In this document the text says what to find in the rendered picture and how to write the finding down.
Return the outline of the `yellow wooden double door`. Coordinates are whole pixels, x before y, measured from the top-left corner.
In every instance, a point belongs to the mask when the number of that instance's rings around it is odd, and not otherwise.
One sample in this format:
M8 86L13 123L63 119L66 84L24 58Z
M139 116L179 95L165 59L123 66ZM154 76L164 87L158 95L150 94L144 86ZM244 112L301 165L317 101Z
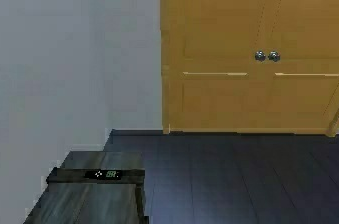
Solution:
M160 0L160 32L165 132L337 134L339 0Z

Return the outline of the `black digital clock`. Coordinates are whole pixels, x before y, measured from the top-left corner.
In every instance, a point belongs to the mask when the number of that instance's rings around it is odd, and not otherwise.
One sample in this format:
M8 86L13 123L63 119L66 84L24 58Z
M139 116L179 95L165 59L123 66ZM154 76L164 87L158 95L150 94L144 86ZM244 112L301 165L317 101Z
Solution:
M122 172L119 170L94 170L87 171L85 177L97 180L120 180Z

